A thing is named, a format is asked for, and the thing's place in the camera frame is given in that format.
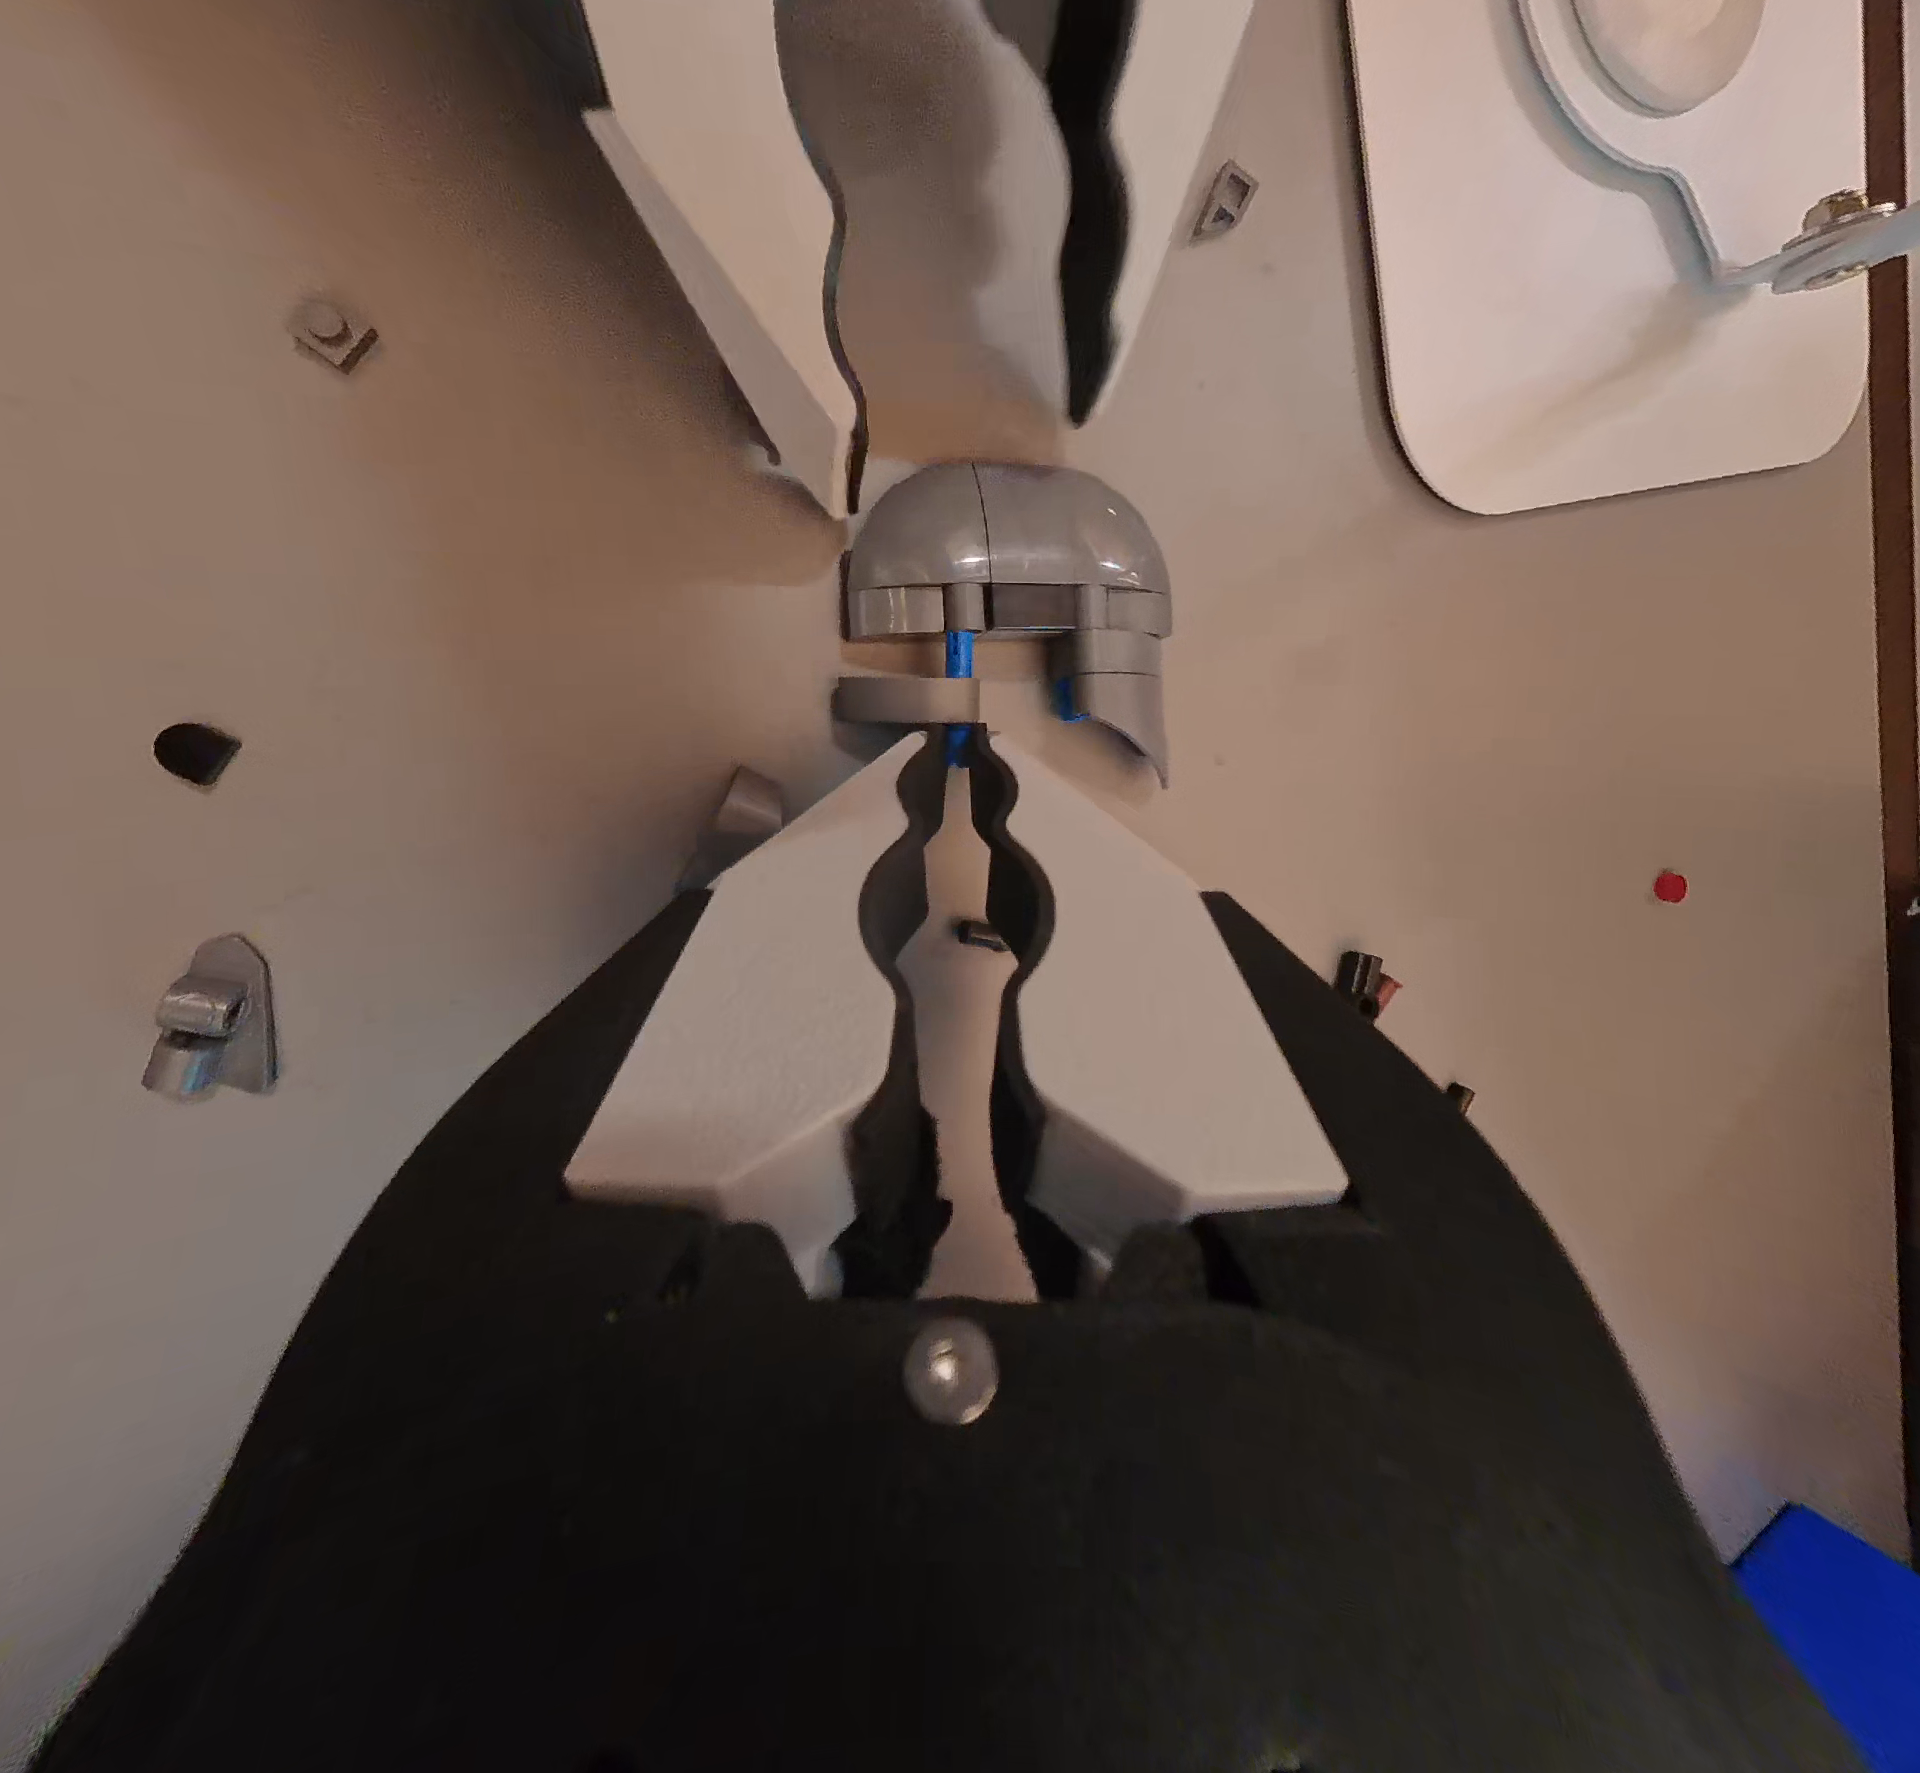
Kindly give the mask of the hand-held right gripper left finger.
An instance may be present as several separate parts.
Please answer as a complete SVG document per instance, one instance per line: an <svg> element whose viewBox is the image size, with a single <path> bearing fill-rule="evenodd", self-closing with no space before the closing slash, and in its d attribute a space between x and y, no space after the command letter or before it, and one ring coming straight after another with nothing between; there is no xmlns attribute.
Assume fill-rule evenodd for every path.
<svg viewBox="0 0 1920 1773"><path fill-rule="evenodd" d="M911 735L723 873L584 1140L576 1201L770 1229L809 1295L910 1299L953 1209L900 954L947 755Z"/></svg>

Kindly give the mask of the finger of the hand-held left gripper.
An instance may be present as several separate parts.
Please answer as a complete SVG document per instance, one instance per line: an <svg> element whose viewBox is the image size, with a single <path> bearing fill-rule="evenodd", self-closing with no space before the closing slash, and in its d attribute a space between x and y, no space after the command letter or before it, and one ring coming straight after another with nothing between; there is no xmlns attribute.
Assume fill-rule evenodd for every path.
<svg viewBox="0 0 1920 1773"><path fill-rule="evenodd" d="M1195 236L1195 182L1254 4L982 0L1064 157L1054 288L1069 427L1117 384L1169 250Z"/></svg>
<svg viewBox="0 0 1920 1773"><path fill-rule="evenodd" d="M584 125L746 397L829 518L868 424L836 322L846 204L809 154L777 0L582 0L603 102Z"/></svg>

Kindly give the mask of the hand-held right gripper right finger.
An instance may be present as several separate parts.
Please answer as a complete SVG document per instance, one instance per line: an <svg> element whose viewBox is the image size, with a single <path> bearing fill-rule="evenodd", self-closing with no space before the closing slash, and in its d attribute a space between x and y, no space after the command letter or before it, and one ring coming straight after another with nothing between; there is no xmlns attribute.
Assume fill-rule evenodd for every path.
<svg viewBox="0 0 1920 1773"><path fill-rule="evenodd" d="M1347 1168L1199 888L986 732L973 830L1012 955L989 1151L1035 1295L1075 1295L1143 1229L1337 1207Z"/></svg>

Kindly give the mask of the grey lego helmet assembly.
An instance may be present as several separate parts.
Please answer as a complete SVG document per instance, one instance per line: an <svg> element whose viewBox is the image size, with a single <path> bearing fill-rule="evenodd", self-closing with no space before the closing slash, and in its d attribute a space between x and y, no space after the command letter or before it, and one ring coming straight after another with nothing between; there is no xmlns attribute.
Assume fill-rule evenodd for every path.
<svg viewBox="0 0 1920 1773"><path fill-rule="evenodd" d="M974 714L974 649L1035 643L1049 708L1121 741L1169 784L1170 580L1140 509L1069 467L933 463L885 490L841 572L848 646L936 643L903 724Z"/></svg>

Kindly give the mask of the grey square lego plate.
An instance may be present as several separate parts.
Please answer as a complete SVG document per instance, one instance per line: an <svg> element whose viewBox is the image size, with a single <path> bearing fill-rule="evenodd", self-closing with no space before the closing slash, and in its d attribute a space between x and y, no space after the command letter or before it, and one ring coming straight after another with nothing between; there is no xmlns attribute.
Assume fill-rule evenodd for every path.
<svg viewBox="0 0 1920 1773"><path fill-rule="evenodd" d="M304 357L335 375L351 375L376 348L376 328L324 298L302 298L285 328Z"/></svg>

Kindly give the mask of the grey lego wedge with clip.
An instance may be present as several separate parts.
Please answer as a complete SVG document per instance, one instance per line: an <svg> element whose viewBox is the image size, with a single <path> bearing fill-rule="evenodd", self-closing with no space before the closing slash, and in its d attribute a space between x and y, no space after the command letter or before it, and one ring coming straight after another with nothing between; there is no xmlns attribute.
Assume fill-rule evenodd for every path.
<svg viewBox="0 0 1920 1773"><path fill-rule="evenodd" d="M272 1093L279 1085L276 991L249 939L203 941L154 1004L154 1046L140 1089L196 1104L217 1089Z"/></svg>

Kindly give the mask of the white book stand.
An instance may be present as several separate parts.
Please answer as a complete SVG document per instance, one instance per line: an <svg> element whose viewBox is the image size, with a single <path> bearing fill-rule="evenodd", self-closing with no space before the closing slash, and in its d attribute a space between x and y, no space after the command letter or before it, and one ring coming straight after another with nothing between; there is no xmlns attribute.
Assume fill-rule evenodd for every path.
<svg viewBox="0 0 1920 1773"><path fill-rule="evenodd" d="M1861 0L1343 0L1383 397L1477 515L1799 467L1848 429Z"/></svg>

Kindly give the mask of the blue plastic object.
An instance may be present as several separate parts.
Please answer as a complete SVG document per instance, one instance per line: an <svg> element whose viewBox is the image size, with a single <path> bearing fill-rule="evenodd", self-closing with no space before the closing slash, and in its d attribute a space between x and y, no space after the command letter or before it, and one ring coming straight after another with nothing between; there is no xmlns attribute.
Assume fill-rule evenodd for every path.
<svg viewBox="0 0 1920 1773"><path fill-rule="evenodd" d="M1917 1771L1917 1573L1786 1506L1733 1577L1861 1763Z"/></svg>

